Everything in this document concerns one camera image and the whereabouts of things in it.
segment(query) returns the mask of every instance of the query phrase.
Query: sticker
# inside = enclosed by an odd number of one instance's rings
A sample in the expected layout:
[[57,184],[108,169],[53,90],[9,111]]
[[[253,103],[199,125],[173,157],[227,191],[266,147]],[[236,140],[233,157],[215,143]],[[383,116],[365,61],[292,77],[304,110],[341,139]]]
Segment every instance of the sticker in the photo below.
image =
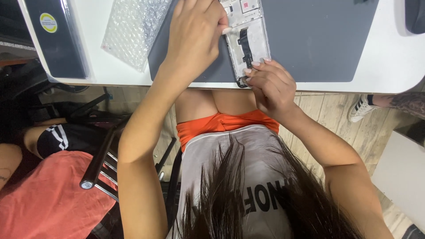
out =
[[41,23],[41,26],[44,28],[44,30],[46,30],[47,32],[54,33],[57,30],[56,20],[49,13],[41,14],[40,23]]

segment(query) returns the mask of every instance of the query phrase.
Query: long brown hair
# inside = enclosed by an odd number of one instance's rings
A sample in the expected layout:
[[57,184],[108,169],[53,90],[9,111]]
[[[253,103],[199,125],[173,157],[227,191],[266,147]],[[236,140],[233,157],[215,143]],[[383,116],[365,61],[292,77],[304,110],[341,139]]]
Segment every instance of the long brown hair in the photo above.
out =
[[[292,178],[289,184],[275,191],[276,200],[285,210],[292,239],[363,239],[356,225],[344,209],[338,207],[331,194],[324,190],[311,169],[294,155],[283,140],[273,135],[277,146],[267,150],[283,158],[282,168],[271,168],[283,178]],[[202,168],[201,189],[194,215],[191,209],[194,195],[186,193],[181,222],[177,234],[182,239],[242,239],[245,208],[241,186],[245,147],[230,137],[229,147],[213,153],[208,174]]]

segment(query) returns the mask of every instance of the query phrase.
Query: black shorts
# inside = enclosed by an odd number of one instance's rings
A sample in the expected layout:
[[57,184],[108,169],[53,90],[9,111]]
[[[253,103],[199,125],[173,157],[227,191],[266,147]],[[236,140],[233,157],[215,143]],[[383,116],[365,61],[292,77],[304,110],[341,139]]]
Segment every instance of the black shorts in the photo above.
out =
[[94,125],[60,124],[47,128],[37,141],[37,151],[46,158],[62,150],[94,155],[108,131]]

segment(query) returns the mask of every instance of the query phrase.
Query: bubble wrap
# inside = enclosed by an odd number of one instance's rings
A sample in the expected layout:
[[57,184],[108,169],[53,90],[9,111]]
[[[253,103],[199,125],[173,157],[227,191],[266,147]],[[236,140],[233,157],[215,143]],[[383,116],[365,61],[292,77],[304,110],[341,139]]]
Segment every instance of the bubble wrap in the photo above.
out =
[[114,0],[101,48],[142,72],[172,0]]

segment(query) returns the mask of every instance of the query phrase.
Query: tattoo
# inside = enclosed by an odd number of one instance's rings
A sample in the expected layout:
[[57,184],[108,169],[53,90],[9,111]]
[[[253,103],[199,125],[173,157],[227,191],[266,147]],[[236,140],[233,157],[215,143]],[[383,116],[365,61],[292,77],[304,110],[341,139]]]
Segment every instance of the tattoo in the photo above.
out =
[[425,92],[402,93],[387,97],[392,98],[390,108],[425,119]]
[[0,168],[0,180],[7,181],[12,174],[12,171],[8,168]]

